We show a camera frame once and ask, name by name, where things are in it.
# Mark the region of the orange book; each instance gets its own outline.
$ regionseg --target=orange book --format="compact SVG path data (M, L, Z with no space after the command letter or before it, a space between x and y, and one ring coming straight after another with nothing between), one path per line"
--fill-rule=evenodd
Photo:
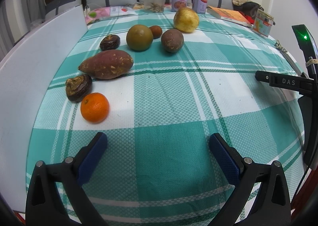
M245 17L238 11L221 9L212 6L209 6L206 10L209 14L211 14L217 19L227 20L249 28L253 27L253 25L247 19L245 19Z

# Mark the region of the blue gripper pad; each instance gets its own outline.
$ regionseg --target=blue gripper pad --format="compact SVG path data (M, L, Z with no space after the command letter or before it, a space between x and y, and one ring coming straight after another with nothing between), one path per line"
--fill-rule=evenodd
M106 134L98 134L100 134L99 138L77 169L77 183L79 184L79 186L88 183L97 164L101 159L101 156L103 156L104 151L107 149Z
M240 182L240 169L214 134L210 137L209 147L221 170L223 171L228 183L238 186Z

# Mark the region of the purple sweet potato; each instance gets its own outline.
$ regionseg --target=purple sweet potato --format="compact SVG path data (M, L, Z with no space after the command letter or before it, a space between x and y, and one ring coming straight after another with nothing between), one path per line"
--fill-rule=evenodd
M98 79L113 79L129 71L134 60L125 51L106 50L89 57L79 66L79 70Z

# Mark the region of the orange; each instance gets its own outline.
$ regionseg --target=orange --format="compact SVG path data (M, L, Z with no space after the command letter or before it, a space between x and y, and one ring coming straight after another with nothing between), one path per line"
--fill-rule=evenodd
M100 123L109 113L109 102L101 93L88 94L82 100L80 112L85 120Z

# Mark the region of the tablecloth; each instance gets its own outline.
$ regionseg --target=tablecloth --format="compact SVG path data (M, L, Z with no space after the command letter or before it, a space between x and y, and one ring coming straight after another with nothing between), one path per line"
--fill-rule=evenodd
M100 131L109 147L83 189L110 225L207 225L233 191L207 146L209 136L219 132L243 157L259 163L278 159L292 197L304 171L299 95L254 77L257 70L296 75L274 48L275 40L202 14L198 29L183 34L178 53L165 52L160 39L134 52L126 44L131 26L159 25L166 31L174 17L167 10L137 13L89 25L57 71L32 131L27 189L36 161L74 156ZM107 97L110 113L102 123L90 124L80 104L66 98L65 81L80 74L80 63L98 53L110 33L120 36L119 49L134 65L117 79L94 80L93 92ZM58 189L76 219L61 184Z

